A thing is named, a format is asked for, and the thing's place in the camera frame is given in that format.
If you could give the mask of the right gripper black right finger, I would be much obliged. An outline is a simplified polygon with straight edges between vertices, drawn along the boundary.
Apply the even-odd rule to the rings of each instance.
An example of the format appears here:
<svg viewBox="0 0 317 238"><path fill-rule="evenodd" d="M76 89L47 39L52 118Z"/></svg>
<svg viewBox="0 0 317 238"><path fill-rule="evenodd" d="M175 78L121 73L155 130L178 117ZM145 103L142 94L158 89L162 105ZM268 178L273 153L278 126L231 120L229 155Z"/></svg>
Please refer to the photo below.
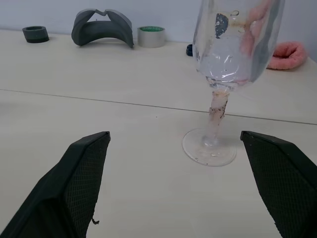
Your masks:
<svg viewBox="0 0 317 238"><path fill-rule="evenodd" d="M293 143L242 131L259 194L283 238L317 236L317 167Z"/></svg>

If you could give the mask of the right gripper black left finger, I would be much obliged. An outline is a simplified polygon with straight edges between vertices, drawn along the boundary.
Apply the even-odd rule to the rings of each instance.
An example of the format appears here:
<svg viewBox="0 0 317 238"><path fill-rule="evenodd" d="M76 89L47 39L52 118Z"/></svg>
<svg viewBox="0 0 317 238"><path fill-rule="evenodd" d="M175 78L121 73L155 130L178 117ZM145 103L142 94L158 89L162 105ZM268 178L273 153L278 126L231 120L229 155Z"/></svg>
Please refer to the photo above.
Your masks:
<svg viewBox="0 0 317 238"><path fill-rule="evenodd" d="M110 132L72 143L34 186L2 238L84 238L98 200Z"/></svg>

